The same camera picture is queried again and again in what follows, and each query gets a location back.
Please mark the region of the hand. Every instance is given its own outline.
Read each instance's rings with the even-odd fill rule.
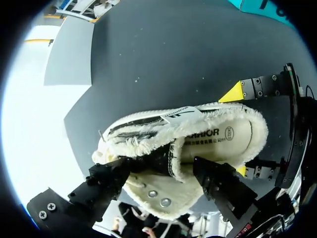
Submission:
[[[142,229],[142,231],[145,232],[146,234],[148,234],[150,236],[150,238],[156,238],[156,236],[151,228],[144,227]]]
[[[119,224],[120,224],[121,218],[116,217],[113,221],[113,226],[112,226],[112,230],[113,231],[118,231],[119,230]]]

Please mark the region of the yellow triangle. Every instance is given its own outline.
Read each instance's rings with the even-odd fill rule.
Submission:
[[[222,98],[219,99],[220,103],[228,103],[243,100],[243,92],[241,82],[237,82]]]
[[[237,172],[240,173],[244,177],[246,175],[246,167],[243,165],[237,168]]]

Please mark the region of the label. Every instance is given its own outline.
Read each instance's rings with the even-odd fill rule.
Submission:
[[[195,107],[183,107],[160,116],[170,124],[179,124],[184,120],[196,120],[203,113]]]

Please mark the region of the cable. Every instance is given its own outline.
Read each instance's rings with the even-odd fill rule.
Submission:
[[[268,222],[270,222],[271,220],[275,219],[275,218],[280,218],[281,219],[281,223],[282,223],[282,231],[285,232],[285,220],[284,220],[284,216],[282,214],[277,214],[271,218],[269,218],[267,221],[263,222],[261,225],[259,225],[257,228],[255,228],[253,231],[251,231],[247,236],[251,235],[252,233],[254,233],[256,230],[258,230],[260,227],[264,226],[265,224],[267,224]]]
[[[311,88],[309,85],[307,85],[307,86],[306,86],[306,93],[305,93],[305,96],[307,97],[307,95],[308,95],[308,89],[309,89],[309,90],[310,90],[310,92],[312,93],[312,97],[315,99],[315,96],[314,96],[313,90],[312,90],[312,88]]]

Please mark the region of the metal hole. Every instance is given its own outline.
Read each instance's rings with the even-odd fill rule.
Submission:
[[[163,198],[160,201],[161,207],[168,207],[171,203],[172,203],[172,201],[169,198]]]
[[[156,192],[155,190],[149,191],[148,196],[150,198],[154,198],[158,195],[158,192]]]

